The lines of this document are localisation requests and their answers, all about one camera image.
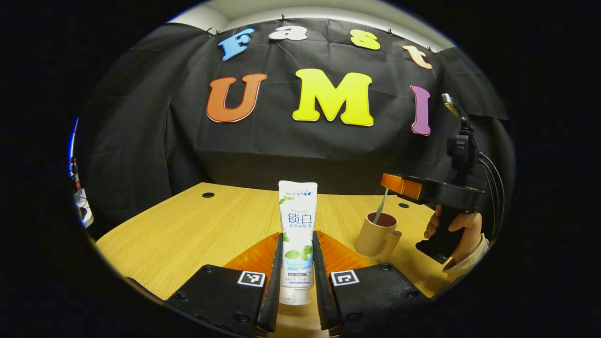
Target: toothbrush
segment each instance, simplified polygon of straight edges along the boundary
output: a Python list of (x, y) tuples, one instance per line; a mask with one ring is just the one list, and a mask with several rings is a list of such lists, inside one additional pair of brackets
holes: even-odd
[(375, 225), (377, 225), (377, 220), (380, 218), (380, 214), (382, 213), (382, 209), (384, 209), (384, 202), (386, 202), (386, 196), (387, 195), (388, 195), (388, 188), (386, 188), (386, 191), (384, 192), (384, 199), (382, 199), (382, 203), (380, 204), (380, 207), (377, 208), (376, 216), (374, 216), (373, 224), (375, 224)]

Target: white wall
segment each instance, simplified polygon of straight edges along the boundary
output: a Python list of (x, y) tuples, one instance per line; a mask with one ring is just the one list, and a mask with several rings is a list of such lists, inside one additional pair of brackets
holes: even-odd
[(190, 10), (176, 16), (169, 22), (185, 23), (190, 26), (199, 27), (205, 31), (212, 27), (211, 33), (215, 31), (224, 31), (224, 27), (230, 22), (220, 12), (208, 7), (208, 6), (196, 6)]
[[(324, 0), (295, 1), (296, 3), (323, 4)], [(294, 3), (287, 0), (261, 1), (239, 1), (239, 0), (213, 0), (175, 17), (170, 22), (186, 23), (202, 29), (213, 27), (211, 32), (226, 31), (228, 29), (253, 23), (280, 19), (285, 17), (318, 17), (334, 20), (356, 22), (363, 25), (387, 31), (405, 37), (422, 46), (430, 46), (433, 50), (443, 50), (453, 47), (454, 44), (442, 34), (430, 28), (420, 20), (414, 18), (398, 8), (392, 7), (384, 2), (376, 0), (361, 0), (346, 2), (330, 2), (328, 5), (336, 5), (346, 8), (333, 7), (280, 7), (273, 8), (277, 4), (287, 5)]]
[(225, 26), (224, 31), (231, 28), (250, 25), (256, 22), (281, 19), (282, 14), (284, 15), (284, 17), (287, 18), (319, 17), (324, 19), (355, 22), (362, 25), (379, 28), (383, 31), (388, 31), (388, 29), (390, 28), (392, 29), (393, 34), (412, 40), (415, 43), (418, 43), (425, 47), (431, 46), (432, 49), (435, 51), (443, 50), (454, 46), (452, 42), (447, 40), (438, 32), (419, 22), (418, 20), (414, 19), (408, 14), (404, 14), (406, 18), (402, 19), (405, 22), (409, 22), (410, 20), (412, 20), (412, 29), (368, 14), (331, 7), (288, 7), (267, 10), (261, 13), (252, 14), (249, 16), (241, 17), (239, 19), (232, 20)]

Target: toothpaste tube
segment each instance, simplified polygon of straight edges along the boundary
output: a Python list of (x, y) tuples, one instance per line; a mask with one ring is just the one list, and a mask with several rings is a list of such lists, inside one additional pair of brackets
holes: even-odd
[(313, 287), (313, 229), (317, 183), (279, 181), (279, 218), (284, 233), (279, 302), (306, 305)]

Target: foam letter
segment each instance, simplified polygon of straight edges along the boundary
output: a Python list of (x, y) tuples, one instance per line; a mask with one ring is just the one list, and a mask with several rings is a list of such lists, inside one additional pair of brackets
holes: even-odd
[(417, 47), (411, 45), (404, 45), (403, 49), (409, 52), (409, 55), (411, 56), (413, 61), (417, 63), (420, 67), (423, 67), (425, 69), (432, 69), (432, 65), (424, 60), (426, 54), (424, 52), (418, 51)]
[(255, 30), (252, 28), (247, 28), (245, 30), (243, 30), (242, 32), (236, 33), (234, 35), (232, 35), (229, 38), (226, 38), (225, 40), (221, 41), (219, 43), (219, 46), (222, 46), (224, 48), (224, 52), (225, 55), (223, 57), (223, 61), (228, 60), (232, 57), (235, 57), (236, 55), (242, 53), (245, 49), (246, 46), (241, 46), (241, 43), (248, 43), (249, 41), (251, 41), (251, 37), (248, 36), (247, 34), (250, 34), (252, 32), (254, 32)]
[(346, 101), (346, 110), (340, 120), (357, 126), (372, 126), (374, 119), (370, 115), (367, 87), (371, 78), (365, 74), (348, 73), (338, 85), (330, 82), (320, 69), (300, 69), (296, 72), (302, 80), (299, 109), (292, 113), (297, 121), (317, 121), (319, 112), (315, 110), (315, 100), (319, 102), (328, 121), (334, 120), (342, 104)]
[(269, 34), (269, 38), (274, 40), (283, 40), (285, 38), (289, 40), (305, 40), (307, 36), (305, 33), (307, 29), (301, 26), (284, 26), (275, 29), (277, 32)]
[(428, 136), (430, 135), (430, 126), (428, 125), (430, 93), (417, 85), (412, 85), (411, 90), (415, 95), (415, 122), (411, 125), (411, 130), (418, 135)]
[(376, 41), (377, 37), (370, 32), (362, 31), (360, 29), (353, 29), (350, 31), (350, 38), (354, 44), (359, 47), (365, 47), (369, 49), (380, 49), (380, 44)]
[(209, 95), (209, 101), (207, 102), (207, 116), (215, 122), (236, 122), (247, 117), (255, 108), (259, 85), (261, 84), (261, 81), (266, 78), (267, 75), (261, 73), (244, 76), (242, 81), (246, 83), (246, 88), (244, 88), (242, 103), (240, 103), (237, 108), (233, 109), (225, 106), (225, 98), (227, 97), (230, 85), (233, 84), (236, 79), (221, 78), (213, 80), (213, 82), (209, 84), (209, 86), (211, 86), (211, 93)]

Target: black curtain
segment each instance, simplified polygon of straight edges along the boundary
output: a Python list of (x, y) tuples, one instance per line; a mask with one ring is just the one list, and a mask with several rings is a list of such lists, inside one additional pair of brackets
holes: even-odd
[[(301, 41), (270, 40), (285, 25), (307, 28)], [(246, 28), (247, 49), (222, 61), (218, 43)], [(377, 36), (379, 50), (354, 45), (351, 29)], [(433, 69), (412, 61), (403, 45), (425, 53)], [(299, 69), (321, 69), (337, 86), (347, 73), (372, 78), (371, 127), (327, 121), (295, 121)], [(245, 89), (241, 78), (264, 73), (253, 112), (235, 123), (215, 123), (206, 113), (209, 83), (232, 76), (225, 104), (235, 108)], [(414, 134), (411, 85), (426, 88), (427, 137)], [(515, 154), (504, 127), (507, 112), (491, 83), (457, 48), (434, 53), (379, 29), (329, 19), (273, 20), (217, 36), (193, 26), (167, 23), (125, 53), (96, 88), (82, 112), (74, 156), (91, 210), (108, 228), (200, 182), (277, 190), (279, 180), (317, 182), (324, 194), (382, 194), (382, 173), (450, 182), (456, 172), (446, 141), (459, 121), (443, 106), (450, 93), (469, 114), (475, 139), (502, 174), (506, 208), (513, 192)], [(489, 194), (477, 166), (468, 185)], [(490, 237), (491, 203), (482, 210)]]

